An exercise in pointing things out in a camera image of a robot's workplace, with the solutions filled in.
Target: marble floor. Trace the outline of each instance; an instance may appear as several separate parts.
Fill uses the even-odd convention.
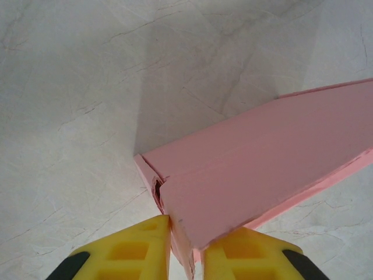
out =
[[[0,43],[0,278],[45,279],[158,214],[134,154],[372,77],[373,1],[2,0]],[[373,166],[259,230],[331,279],[373,279],[371,201]]]

